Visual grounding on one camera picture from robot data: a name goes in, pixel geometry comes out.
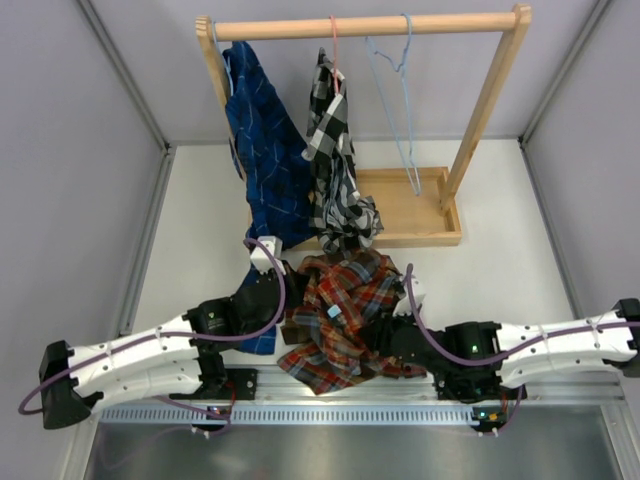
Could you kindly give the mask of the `red brown plaid shirt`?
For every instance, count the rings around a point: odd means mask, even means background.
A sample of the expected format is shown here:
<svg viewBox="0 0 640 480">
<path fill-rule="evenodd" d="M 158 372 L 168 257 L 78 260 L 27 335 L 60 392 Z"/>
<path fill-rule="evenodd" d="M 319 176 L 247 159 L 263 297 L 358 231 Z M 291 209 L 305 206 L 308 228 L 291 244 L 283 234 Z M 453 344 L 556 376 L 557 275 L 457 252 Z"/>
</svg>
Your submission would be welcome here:
<svg viewBox="0 0 640 480">
<path fill-rule="evenodd" d="M 393 312 L 401 274 L 374 249 L 305 257 L 298 272 L 308 278 L 302 303 L 288 309 L 281 327 L 293 350 L 278 366 L 315 395 L 354 387 L 376 377 L 421 378 L 427 370 L 369 347 L 360 331 Z"/>
</svg>

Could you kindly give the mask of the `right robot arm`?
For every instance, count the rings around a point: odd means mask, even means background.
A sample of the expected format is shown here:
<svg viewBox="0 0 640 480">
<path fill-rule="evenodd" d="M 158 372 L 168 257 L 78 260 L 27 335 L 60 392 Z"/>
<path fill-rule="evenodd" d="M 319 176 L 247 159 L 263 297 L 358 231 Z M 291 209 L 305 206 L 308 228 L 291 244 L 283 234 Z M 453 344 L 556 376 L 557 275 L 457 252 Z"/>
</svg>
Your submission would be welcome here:
<svg viewBox="0 0 640 480">
<path fill-rule="evenodd" d="M 565 323 L 465 322 L 440 331 L 411 315 L 380 315 L 360 331 L 366 346 L 406 368 L 422 367 L 441 400 L 515 399 L 524 386 L 553 373 L 620 370 L 639 375 L 639 302 Z"/>
</svg>

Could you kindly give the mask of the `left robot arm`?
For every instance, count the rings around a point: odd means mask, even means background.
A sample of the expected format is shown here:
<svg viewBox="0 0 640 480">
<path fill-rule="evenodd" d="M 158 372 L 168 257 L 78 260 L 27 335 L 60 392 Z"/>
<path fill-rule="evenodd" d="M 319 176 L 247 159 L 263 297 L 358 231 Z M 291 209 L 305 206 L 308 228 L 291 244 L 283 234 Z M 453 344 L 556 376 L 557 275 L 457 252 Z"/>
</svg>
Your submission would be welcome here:
<svg viewBox="0 0 640 480">
<path fill-rule="evenodd" d="M 149 397 L 218 398 L 229 381 L 223 352 L 272 342 L 276 323 L 300 304 L 307 282 L 292 270 L 256 273 L 233 295 L 154 329 L 90 346 L 49 344 L 39 368 L 44 428 L 66 428 Z"/>
</svg>

